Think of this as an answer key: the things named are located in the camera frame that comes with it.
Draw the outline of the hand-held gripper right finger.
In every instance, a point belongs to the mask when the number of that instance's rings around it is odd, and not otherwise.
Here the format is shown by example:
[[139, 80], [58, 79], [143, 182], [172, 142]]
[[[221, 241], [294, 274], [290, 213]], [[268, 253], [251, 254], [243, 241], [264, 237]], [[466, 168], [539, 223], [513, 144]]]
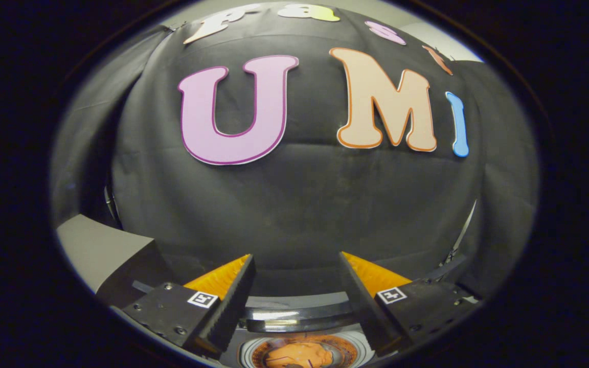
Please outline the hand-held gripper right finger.
[[379, 356], [428, 344], [481, 307], [477, 296], [440, 274], [411, 280], [345, 251], [339, 269], [352, 313]]

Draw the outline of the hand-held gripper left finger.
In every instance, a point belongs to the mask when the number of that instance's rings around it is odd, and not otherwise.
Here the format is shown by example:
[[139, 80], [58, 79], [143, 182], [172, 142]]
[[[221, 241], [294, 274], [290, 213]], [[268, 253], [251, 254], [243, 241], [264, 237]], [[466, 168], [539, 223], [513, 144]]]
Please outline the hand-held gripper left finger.
[[218, 359], [243, 317], [255, 275], [254, 257], [247, 254], [186, 284], [152, 287], [122, 312], [180, 349]]

